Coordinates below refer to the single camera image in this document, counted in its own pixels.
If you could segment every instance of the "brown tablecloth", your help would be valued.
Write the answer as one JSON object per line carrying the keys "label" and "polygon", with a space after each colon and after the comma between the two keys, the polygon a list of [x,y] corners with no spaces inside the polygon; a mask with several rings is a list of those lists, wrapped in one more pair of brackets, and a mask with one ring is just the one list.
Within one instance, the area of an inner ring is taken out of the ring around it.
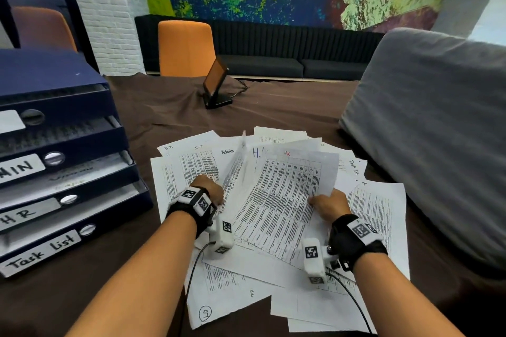
{"label": "brown tablecloth", "polygon": [[[337,128],[356,87],[354,82],[247,82],[248,91],[235,97],[232,105],[217,110],[204,108],[202,78],[137,74],[111,78],[110,84],[131,152],[155,202],[149,159],[160,156],[156,148],[208,130],[219,136],[238,136],[243,129],[253,134],[255,126],[303,130],[329,144],[350,148]],[[230,78],[224,84],[225,92],[240,88]],[[365,176],[383,181],[371,163]],[[468,336],[493,335],[494,328],[499,331],[506,304],[504,282],[482,278],[467,269],[410,207],[406,224],[411,281]],[[154,208],[26,274],[1,280],[0,336],[65,334],[100,287],[158,225]],[[182,301],[169,335],[177,333],[181,305]],[[270,315],[270,299],[265,299],[195,331],[186,317],[183,336],[187,335],[278,337],[288,335],[288,326],[284,318]]]}

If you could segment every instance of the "black cable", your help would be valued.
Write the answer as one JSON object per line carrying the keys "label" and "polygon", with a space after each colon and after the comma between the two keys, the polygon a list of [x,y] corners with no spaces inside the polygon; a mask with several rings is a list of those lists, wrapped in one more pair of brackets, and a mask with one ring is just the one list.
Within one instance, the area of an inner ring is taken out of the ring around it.
{"label": "black cable", "polygon": [[249,87],[246,85],[246,83],[244,83],[244,81],[239,80],[239,79],[237,79],[237,81],[238,81],[239,83],[241,83],[241,84],[243,85],[243,87],[244,87],[244,88],[243,88],[243,89],[241,89],[239,92],[234,93],[232,96],[230,96],[230,98],[236,97],[238,94],[243,93],[245,90],[247,90],[247,89],[249,88]]}
{"label": "black cable", "polygon": [[360,311],[360,314],[362,315],[362,317],[363,317],[363,319],[365,321],[365,324],[367,325],[367,329],[369,330],[369,333],[372,334],[372,330],[371,330],[371,328],[369,326],[369,323],[367,322],[367,318],[365,318],[364,312],[362,312],[362,308],[360,308],[360,305],[358,305],[357,300],[355,299],[355,297],[353,297],[353,295],[350,293],[350,291],[348,290],[348,288],[345,287],[345,284],[343,284],[343,282],[341,280],[339,280],[336,276],[334,276],[332,273],[326,272],[325,274],[327,276],[329,276],[329,277],[332,277],[334,280],[336,280],[339,284],[341,284],[341,286],[345,289],[345,291],[348,292],[348,294],[350,295],[351,299],[353,300],[353,302],[357,306],[358,310]]}
{"label": "black cable", "polygon": [[178,337],[181,337],[181,332],[183,331],[183,320],[185,319],[185,305],[188,302],[188,293],[190,292],[191,279],[193,278],[193,272],[195,272],[195,267],[197,266],[198,258],[204,252],[204,249],[206,249],[209,245],[214,245],[214,244],[216,244],[216,241],[211,241],[211,242],[208,242],[206,245],[204,245],[204,247],[198,253],[197,258],[195,259],[195,263],[193,264],[193,269],[191,270],[190,279],[188,280],[188,289],[186,289],[186,297],[185,297],[185,302],[183,304],[183,311],[181,312],[181,320],[179,322]]}

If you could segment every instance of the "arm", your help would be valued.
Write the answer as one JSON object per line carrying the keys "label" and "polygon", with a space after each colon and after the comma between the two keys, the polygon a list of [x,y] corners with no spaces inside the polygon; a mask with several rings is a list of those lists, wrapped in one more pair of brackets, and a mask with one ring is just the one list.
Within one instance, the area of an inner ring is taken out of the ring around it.
{"label": "arm", "polygon": [[[206,176],[211,200],[223,201],[223,189]],[[149,240],[106,282],[67,337],[164,337],[174,317],[190,263],[197,224],[186,212],[173,212]]]}
{"label": "arm", "polygon": [[[351,213],[346,195],[316,196],[309,203],[327,221]],[[353,274],[378,335],[382,337],[464,337],[383,253],[365,253]]]}

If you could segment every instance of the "stack of file trays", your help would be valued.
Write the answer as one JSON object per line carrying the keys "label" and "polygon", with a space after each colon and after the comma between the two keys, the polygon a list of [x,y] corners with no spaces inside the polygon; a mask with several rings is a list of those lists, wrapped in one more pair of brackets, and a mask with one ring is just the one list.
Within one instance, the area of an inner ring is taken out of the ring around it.
{"label": "stack of file trays", "polygon": [[104,78],[74,52],[0,50],[0,273],[151,207]]}

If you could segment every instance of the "black wrist strap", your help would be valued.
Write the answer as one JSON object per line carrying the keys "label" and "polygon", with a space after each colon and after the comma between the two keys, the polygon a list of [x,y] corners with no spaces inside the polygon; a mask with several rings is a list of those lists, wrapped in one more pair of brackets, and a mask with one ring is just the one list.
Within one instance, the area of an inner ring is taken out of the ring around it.
{"label": "black wrist strap", "polygon": [[339,263],[345,271],[353,270],[357,260],[365,253],[385,253],[387,249],[379,240],[365,245],[360,238],[348,227],[359,217],[354,214],[339,217],[332,223],[329,246],[332,254],[339,256]]}
{"label": "black wrist strap", "polygon": [[[202,187],[190,187],[188,189],[197,188],[199,189],[199,192],[193,195],[190,202],[188,204],[183,202],[176,201],[177,198],[181,195],[185,195],[187,193],[187,190],[184,190],[180,192],[174,200],[169,204],[167,214],[165,216],[165,219],[168,218],[168,216],[176,211],[183,211],[188,213],[193,217],[195,220],[195,223],[197,224],[197,233],[195,235],[195,238],[198,238],[202,232],[206,230],[206,228],[210,225],[212,225],[212,218],[216,212],[216,206],[211,202],[211,199],[209,198],[209,192],[207,189]],[[195,207],[199,205],[199,203],[202,203],[203,196],[206,195],[207,199],[211,203],[207,208],[204,208],[202,205],[200,206],[199,212],[203,212],[203,214],[199,214],[195,211]]]}

